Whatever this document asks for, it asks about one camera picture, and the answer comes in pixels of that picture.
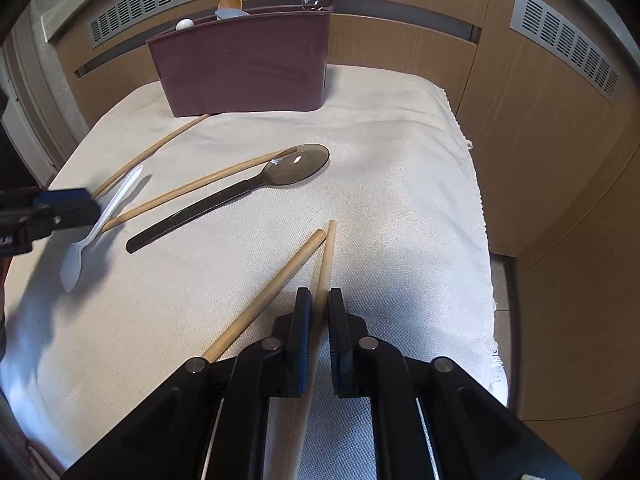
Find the wooden chopstick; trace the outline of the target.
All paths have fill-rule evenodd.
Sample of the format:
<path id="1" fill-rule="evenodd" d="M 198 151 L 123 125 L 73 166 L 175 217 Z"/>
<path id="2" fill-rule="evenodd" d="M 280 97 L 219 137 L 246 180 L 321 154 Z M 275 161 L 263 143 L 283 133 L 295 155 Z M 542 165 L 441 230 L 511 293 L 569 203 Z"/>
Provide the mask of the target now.
<path id="1" fill-rule="evenodd" d="M 294 406 L 291 431 L 288 434 L 288 442 L 286 442 L 282 462 L 281 479 L 296 480 L 298 478 L 300 461 L 302 460 L 311 402 L 314 397 L 314 383 L 317 377 L 324 312 L 326 312 L 326 300 L 328 300 L 331 284 L 336 229 L 337 222 L 331 220 L 329 222 L 328 232 L 326 233 L 316 298 L 314 298 L 314 306 L 312 307 L 307 389 Z"/>
<path id="2" fill-rule="evenodd" d="M 227 168 L 212 172 L 211 174 L 206 174 L 206 176 L 196 179 L 192 182 L 189 182 L 185 185 L 181 185 L 174 190 L 171 190 L 167 193 L 164 193 L 160 196 L 156 196 L 149 200 L 148 202 L 134 207 L 126 212 L 123 212 L 116 218 L 112 220 L 108 220 L 105 223 L 105 226 L 101 229 L 100 233 L 105 233 L 110 229 L 113 229 L 115 226 L 120 226 L 121 224 L 140 216 L 140 214 L 145 214 L 146 212 L 159 207 L 160 205 L 166 204 L 175 200 L 178 197 L 185 196 L 191 192 L 199 190 L 200 188 L 205 188 L 207 185 L 210 185 L 214 182 L 217 182 L 221 179 L 228 178 L 238 174 L 239 172 L 245 171 L 250 168 L 254 168 L 260 164 L 265 164 L 269 162 L 271 159 L 276 158 L 277 156 L 288 155 L 294 153 L 297 150 L 296 146 L 291 146 L 284 151 L 280 152 L 272 152 L 262 156 L 254 157 L 251 159 L 244 160 L 244 162 L 238 162 L 235 165 L 229 166 Z"/>
<path id="3" fill-rule="evenodd" d="M 203 352 L 202 357 L 209 363 L 217 361 L 244 333 L 244 330 L 264 312 L 270 302 L 280 294 L 284 286 L 294 278 L 325 240 L 325 230 L 318 229 L 314 232 L 294 256 L 285 263 L 284 267 L 265 284 L 258 295 Z"/>
<path id="4" fill-rule="evenodd" d="M 171 131 L 171 133 L 166 134 L 166 136 L 156 141 L 154 144 L 146 148 L 143 152 L 137 154 L 137 156 L 134 156 L 133 159 L 130 159 L 130 161 L 127 162 L 126 165 L 122 166 L 122 168 L 119 168 L 119 170 L 115 171 L 114 174 L 111 175 L 111 177 L 107 178 L 93 191 L 92 197 L 99 198 L 101 195 L 107 192 L 115 183 L 117 183 L 125 174 L 128 174 L 131 169 L 134 169 L 135 166 L 138 166 L 153 154 L 155 154 L 160 148 L 168 144 L 170 141 L 174 140 L 177 136 L 180 136 L 180 134 L 183 134 L 192 127 L 198 125 L 200 122 L 204 122 L 204 120 L 207 118 L 209 118 L 209 114 L 203 114 L 201 116 L 198 116 L 197 118 L 190 120 L 190 122 L 186 122 L 176 130 Z"/>

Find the white plastic spoon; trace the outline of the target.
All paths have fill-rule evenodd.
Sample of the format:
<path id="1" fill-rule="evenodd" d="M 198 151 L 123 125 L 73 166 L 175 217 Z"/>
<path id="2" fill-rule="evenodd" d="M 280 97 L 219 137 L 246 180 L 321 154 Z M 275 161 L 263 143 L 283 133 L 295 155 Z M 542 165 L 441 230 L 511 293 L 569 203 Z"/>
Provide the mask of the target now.
<path id="1" fill-rule="evenodd" d="M 125 179 L 122 181 L 122 184 L 119 185 L 114 196 L 104 207 L 98 221 L 91 228 L 87 236 L 82 240 L 78 240 L 78 242 L 70 244 L 70 247 L 67 248 L 62 259 L 62 266 L 60 270 L 61 284 L 66 292 L 71 292 L 79 280 L 82 268 L 82 252 L 96 240 L 101 230 L 106 225 L 106 222 L 112 218 L 114 211 L 119 207 L 134 185 L 138 182 L 142 175 L 142 171 L 143 165 L 140 164 L 128 172 Z"/>

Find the small white ball-end scoop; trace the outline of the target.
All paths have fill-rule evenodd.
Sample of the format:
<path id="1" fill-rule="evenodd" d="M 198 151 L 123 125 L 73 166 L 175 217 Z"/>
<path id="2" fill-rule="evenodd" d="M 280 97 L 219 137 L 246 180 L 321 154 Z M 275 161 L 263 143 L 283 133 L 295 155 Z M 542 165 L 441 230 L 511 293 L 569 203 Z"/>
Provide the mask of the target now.
<path id="1" fill-rule="evenodd" d="M 184 18 L 183 20 L 178 21 L 175 26 L 175 30 L 183 30 L 194 26 L 194 21 L 190 20 L 190 18 Z"/>

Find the wooden spoon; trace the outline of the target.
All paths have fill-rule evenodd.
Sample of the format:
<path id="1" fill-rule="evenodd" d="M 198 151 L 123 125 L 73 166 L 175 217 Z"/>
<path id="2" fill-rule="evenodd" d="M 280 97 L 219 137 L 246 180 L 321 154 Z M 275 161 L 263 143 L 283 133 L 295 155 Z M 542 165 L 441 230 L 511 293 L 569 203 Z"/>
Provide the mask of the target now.
<path id="1" fill-rule="evenodd" d="M 216 13 L 229 14 L 230 12 L 242 10 L 243 0 L 219 0 Z"/>

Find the cream table cloth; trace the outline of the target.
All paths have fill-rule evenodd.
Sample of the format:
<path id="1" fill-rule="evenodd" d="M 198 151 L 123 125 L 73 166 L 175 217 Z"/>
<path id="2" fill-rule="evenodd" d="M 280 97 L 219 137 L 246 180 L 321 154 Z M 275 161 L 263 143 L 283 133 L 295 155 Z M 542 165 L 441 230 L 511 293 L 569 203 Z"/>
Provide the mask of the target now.
<path id="1" fill-rule="evenodd" d="M 318 176 L 262 188 L 127 252 L 131 237 L 196 195 L 146 212 L 85 250 L 73 290 L 60 270 L 84 230 L 54 233 L 12 262 L 1 388 L 54 469 L 78 460 L 202 353 L 330 221 L 331 283 L 370 333 L 418 360 L 449 356 L 506 397 L 470 142 L 436 84 L 333 66 L 314 112 L 224 114 L 179 132 L 145 162 L 126 207 L 306 143 L 330 151 Z"/>

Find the maroon plastic utensil holder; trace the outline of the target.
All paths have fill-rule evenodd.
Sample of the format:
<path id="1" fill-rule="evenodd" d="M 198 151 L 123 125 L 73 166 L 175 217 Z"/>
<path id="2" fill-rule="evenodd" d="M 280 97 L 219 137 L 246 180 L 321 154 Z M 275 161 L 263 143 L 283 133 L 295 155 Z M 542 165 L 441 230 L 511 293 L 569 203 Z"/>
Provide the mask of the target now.
<path id="1" fill-rule="evenodd" d="M 199 18 L 146 44 L 176 117 L 310 112 L 323 104 L 332 11 L 264 6 Z"/>

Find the small grey vent grille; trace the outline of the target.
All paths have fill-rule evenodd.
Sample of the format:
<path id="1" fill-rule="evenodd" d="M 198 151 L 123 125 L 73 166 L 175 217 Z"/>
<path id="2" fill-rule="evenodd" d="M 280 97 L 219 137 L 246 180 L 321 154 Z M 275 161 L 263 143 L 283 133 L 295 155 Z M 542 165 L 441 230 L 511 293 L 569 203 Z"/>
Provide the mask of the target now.
<path id="1" fill-rule="evenodd" d="M 578 73 L 609 103 L 617 98 L 622 72 L 613 51 L 544 0 L 514 0 L 509 27 Z"/>

